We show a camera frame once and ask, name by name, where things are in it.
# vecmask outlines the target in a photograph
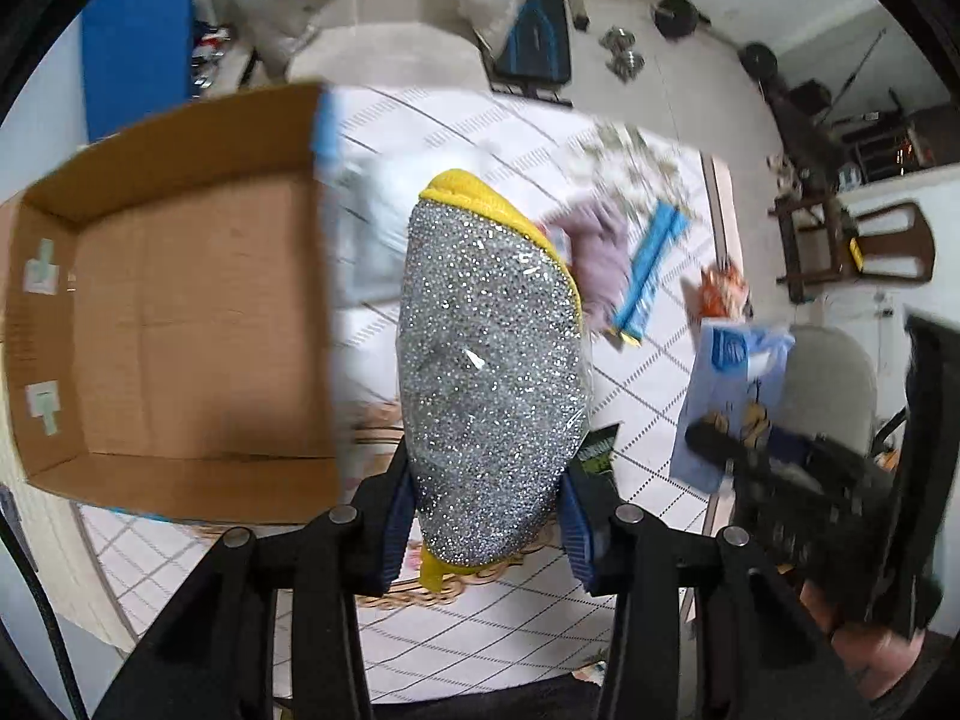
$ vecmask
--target wooden chair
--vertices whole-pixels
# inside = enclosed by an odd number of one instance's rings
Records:
[[[870,281],[884,284],[925,284],[933,278],[933,263],[936,247],[933,232],[913,200],[905,200],[886,205],[877,210],[860,215],[851,215],[835,196],[810,196],[802,200],[781,202],[771,209],[769,214],[781,221],[788,220],[795,211],[821,206],[823,221],[816,224],[804,224],[797,232],[809,234],[824,230],[827,233],[830,264],[819,271],[796,271],[787,268],[787,274],[776,279],[778,284],[827,284],[836,281]],[[881,232],[861,235],[857,228],[863,221],[883,218],[887,215],[907,212],[910,215],[909,227],[894,232]],[[851,252],[851,241],[856,241],[863,257],[861,269]],[[892,274],[870,265],[880,264],[884,259],[913,258],[919,264],[916,275]]]

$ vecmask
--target sofa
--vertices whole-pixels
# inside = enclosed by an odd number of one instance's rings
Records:
[[[211,90],[215,94],[232,91],[251,46],[256,45],[261,57],[270,52],[264,52],[263,40],[250,27],[248,11],[237,0],[193,1],[198,19],[239,29],[242,39],[224,59]],[[309,7],[315,7],[316,1]],[[500,20],[502,26],[515,17],[522,1],[504,1],[502,12],[492,16],[481,9],[479,18]],[[482,5],[491,6],[489,2]],[[304,0],[290,0],[289,6],[308,9]],[[488,81],[474,32],[476,20],[472,23],[462,12],[464,0],[322,0],[310,18],[306,38],[296,41],[295,49],[286,55],[265,58],[267,76],[271,81],[323,77],[339,84],[485,90]]]

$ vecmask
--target silver glitter bag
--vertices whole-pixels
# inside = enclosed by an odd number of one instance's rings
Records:
[[[477,567],[536,536],[587,432],[586,341],[541,231],[470,173],[437,176],[410,217],[397,336],[430,555]]]

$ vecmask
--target chair backrest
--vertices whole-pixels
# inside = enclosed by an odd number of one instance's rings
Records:
[[[824,434],[867,454],[877,411],[877,368],[853,338],[833,327],[795,324],[774,424],[802,436]]]
[[[860,214],[856,217],[858,223],[867,220],[883,218],[887,215],[899,214],[906,211],[910,215],[909,227],[894,232],[878,232],[857,235],[856,242],[865,260],[882,260],[912,257],[919,264],[916,275],[885,274],[880,271],[864,269],[861,278],[884,281],[926,282],[933,278],[933,262],[936,258],[936,247],[933,242],[933,231],[930,224],[920,210],[920,205],[913,200],[885,205]]]

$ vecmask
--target cardboard box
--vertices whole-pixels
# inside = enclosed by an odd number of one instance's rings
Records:
[[[336,503],[319,100],[301,84],[191,103],[2,207],[4,364],[31,485],[214,522],[301,523]]]

